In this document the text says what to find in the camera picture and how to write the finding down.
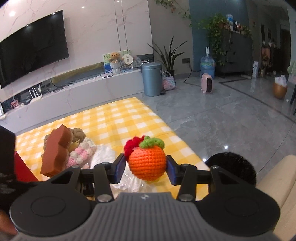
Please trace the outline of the person's left hand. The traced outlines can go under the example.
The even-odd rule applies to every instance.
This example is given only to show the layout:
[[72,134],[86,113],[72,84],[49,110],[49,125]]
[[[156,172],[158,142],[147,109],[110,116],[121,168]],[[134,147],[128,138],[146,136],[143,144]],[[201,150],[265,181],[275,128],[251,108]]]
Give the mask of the person's left hand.
[[9,216],[2,210],[0,211],[0,230],[9,235],[17,235],[18,233]]

